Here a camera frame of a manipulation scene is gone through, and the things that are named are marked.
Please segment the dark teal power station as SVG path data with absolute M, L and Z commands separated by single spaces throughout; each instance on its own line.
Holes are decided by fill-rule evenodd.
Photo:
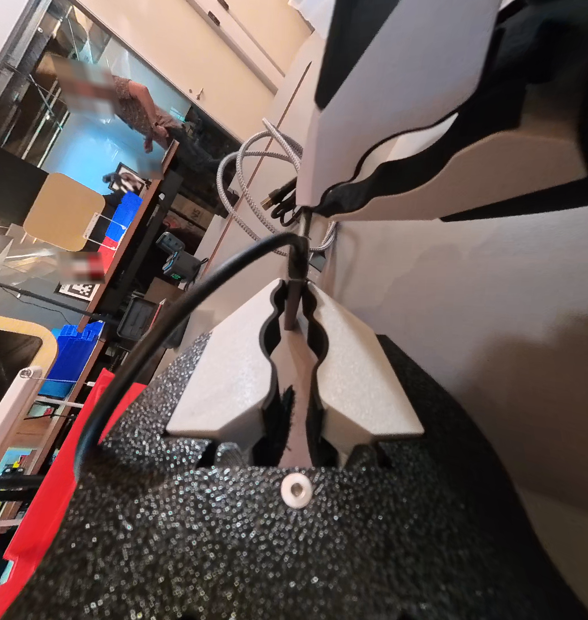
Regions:
M 186 251 L 173 252 L 163 266 L 163 273 L 176 282 L 194 283 L 205 260 L 200 260 Z
M 169 231 L 164 232 L 157 239 L 156 245 L 159 249 L 166 252 L 168 257 L 171 257 L 177 253 L 184 253 L 186 251 L 184 242 Z

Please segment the black light stand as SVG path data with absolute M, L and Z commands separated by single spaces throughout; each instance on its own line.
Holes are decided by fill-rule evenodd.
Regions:
M 13 286 L 10 284 L 4 284 L 4 283 L 0 283 L 0 289 L 6 291 L 6 292 L 13 292 L 16 293 L 18 296 L 21 296 L 21 298 L 26 297 L 26 298 L 32 298 L 35 299 L 37 301 L 42 301 L 43 303 L 47 303 L 51 306 L 56 306 L 62 309 L 65 309 L 67 311 L 71 311 L 71 312 L 75 312 L 77 314 L 81 314 L 82 316 L 88 317 L 90 320 L 94 320 L 94 321 L 101 321 L 104 322 L 106 324 L 111 324 L 115 327 L 117 327 L 120 323 L 119 320 L 117 320 L 116 318 L 108 315 L 108 314 L 99 314 L 99 313 L 93 313 L 93 312 L 89 312 L 86 309 L 79 309 L 77 307 L 68 305 L 62 301 L 59 301 L 57 299 L 52 299 L 52 298 L 48 298 L 46 296 L 42 296 L 40 294 L 34 293 L 32 291 L 29 290 L 25 290 L 22 288 L 19 288 L 17 286 Z

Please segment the stacked red plastic bins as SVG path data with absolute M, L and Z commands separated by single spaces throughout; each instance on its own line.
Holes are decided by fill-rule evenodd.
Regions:
M 87 398 L 82 412 L 64 440 L 60 453 L 49 472 L 26 516 L 18 526 L 4 558 L 13 566 L 8 580 L 0 585 L 0 619 L 21 594 L 36 569 L 45 558 L 64 522 L 68 505 L 76 489 L 74 460 L 78 451 L 80 434 L 86 427 L 89 415 L 105 389 L 111 384 L 112 372 L 103 370 L 96 379 L 95 387 Z

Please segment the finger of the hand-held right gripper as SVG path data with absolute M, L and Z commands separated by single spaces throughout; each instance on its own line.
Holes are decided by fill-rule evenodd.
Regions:
M 500 1 L 336 1 L 298 171 L 318 207 L 366 155 L 425 129 L 476 90 Z
M 588 176 L 577 112 L 527 112 L 518 127 L 450 154 L 456 138 L 450 129 L 426 150 L 330 190 L 317 213 L 332 221 L 435 220 Z

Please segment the rounded wooden panel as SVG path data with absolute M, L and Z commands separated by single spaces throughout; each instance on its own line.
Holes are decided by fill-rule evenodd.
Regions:
M 69 252 L 83 250 L 86 230 L 105 199 L 96 191 L 60 173 L 49 174 L 22 227 L 37 240 Z
M 20 370 L 52 368 L 58 345 L 47 328 L 0 315 L 0 403 Z

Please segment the stacked blue plastic bins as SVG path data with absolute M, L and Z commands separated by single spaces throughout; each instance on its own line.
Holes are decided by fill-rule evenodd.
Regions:
M 88 324 L 82 332 L 78 331 L 77 325 L 70 324 L 52 331 L 57 340 L 58 355 L 48 379 L 42 383 L 38 393 L 40 396 L 62 398 L 69 395 L 94 351 L 103 328 L 104 322 L 98 321 Z

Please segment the printed cardboard box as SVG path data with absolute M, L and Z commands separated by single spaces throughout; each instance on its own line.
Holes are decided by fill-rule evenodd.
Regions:
M 184 226 L 199 231 L 201 234 L 207 232 L 214 214 L 205 207 L 197 205 L 194 201 L 177 193 L 169 207 L 176 221 L 182 222 Z

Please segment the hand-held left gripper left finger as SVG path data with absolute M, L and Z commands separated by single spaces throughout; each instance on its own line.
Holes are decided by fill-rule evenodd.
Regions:
M 257 443 L 279 399 L 271 358 L 281 341 L 283 280 L 276 279 L 219 323 L 184 389 L 166 431 L 219 443 Z

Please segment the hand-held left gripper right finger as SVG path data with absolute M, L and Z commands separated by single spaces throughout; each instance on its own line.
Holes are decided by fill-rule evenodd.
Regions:
M 302 305 L 316 357 L 306 416 L 309 454 L 350 456 L 360 445 L 423 435 L 375 332 L 312 283 Z

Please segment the clear acrylic panel stand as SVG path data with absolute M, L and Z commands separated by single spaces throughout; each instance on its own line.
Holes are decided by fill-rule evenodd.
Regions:
M 121 235 L 120 235 L 120 239 L 117 241 L 114 241 L 114 245 L 108 245 L 106 243 L 101 243 L 99 241 L 97 241 L 96 239 L 92 238 L 92 234 L 93 231 L 95 230 L 95 228 L 97 227 L 97 225 L 99 224 L 99 222 L 103 220 L 103 221 L 107 221 L 108 224 L 113 224 L 114 226 L 117 226 L 120 231 L 121 231 Z M 124 238 L 124 236 L 126 235 L 128 230 L 127 226 L 124 226 L 122 223 L 114 221 L 111 218 L 108 218 L 106 216 L 103 215 L 103 213 L 99 213 L 99 212 L 95 212 L 92 216 L 92 218 L 90 219 L 89 223 L 86 226 L 85 231 L 83 232 L 83 239 L 85 239 L 86 241 L 91 241 L 94 242 L 96 244 L 98 244 L 98 246 L 100 247 L 105 247 L 106 249 L 110 249 L 112 251 L 115 251 L 118 246 L 119 246 L 119 242 Z
M 4 397 L 0 401 L 0 459 L 10 446 L 11 437 L 18 427 L 19 421 L 31 409 L 35 400 L 40 399 L 50 404 L 63 407 L 82 408 L 77 402 L 60 399 L 39 398 L 41 384 L 47 381 L 44 369 L 39 366 L 30 366 L 21 369 Z

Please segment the framed tag sign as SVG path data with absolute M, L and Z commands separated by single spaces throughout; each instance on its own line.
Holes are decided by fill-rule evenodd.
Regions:
M 99 283 L 58 283 L 55 293 L 90 303 L 100 287 Z
M 133 169 L 127 167 L 121 162 L 113 172 L 104 174 L 103 183 L 107 185 L 113 193 L 141 196 L 147 186 L 147 181 L 141 178 Z

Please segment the blue plastic bin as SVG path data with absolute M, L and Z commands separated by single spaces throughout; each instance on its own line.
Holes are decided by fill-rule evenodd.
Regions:
M 126 193 L 112 193 L 106 196 L 105 199 L 106 204 L 114 207 L 114 212 L 109 226 L 107 227 L 105 237 L 112 242 L 118 243 L 122 240 L 134 221 L 143 203 L 143 199 L 141 196 L 131 191 Z

